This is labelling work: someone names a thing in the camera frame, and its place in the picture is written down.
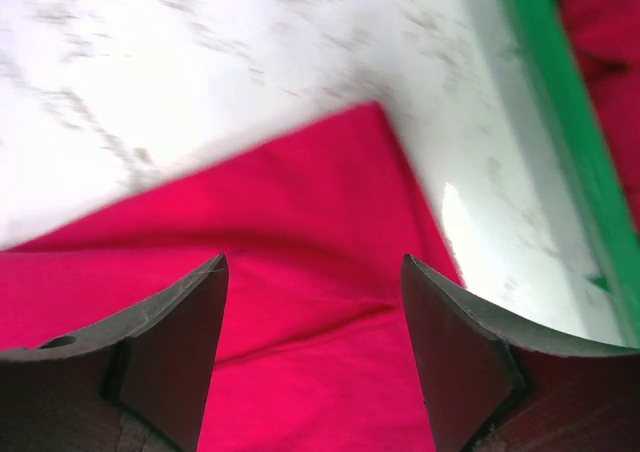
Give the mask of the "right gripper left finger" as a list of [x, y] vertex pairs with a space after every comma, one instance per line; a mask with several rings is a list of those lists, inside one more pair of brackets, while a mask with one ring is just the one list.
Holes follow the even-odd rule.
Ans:
[[2, 352], [2, 450], [196, 450], [228, 280], [219, 255], [99, 322]]

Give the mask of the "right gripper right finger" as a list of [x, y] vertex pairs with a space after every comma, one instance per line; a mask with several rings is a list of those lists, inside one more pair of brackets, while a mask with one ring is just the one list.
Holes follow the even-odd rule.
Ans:
[[439, 451], [635, 451], [639, 353], [537, 324], [412, 256], [403, 308]]

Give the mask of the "green plastic tray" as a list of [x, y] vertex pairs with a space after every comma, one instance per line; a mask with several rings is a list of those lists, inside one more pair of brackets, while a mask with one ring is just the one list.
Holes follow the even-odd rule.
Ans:
[[503, 0], [624, 341], [639, 343], [639, 238], [556, 0]]

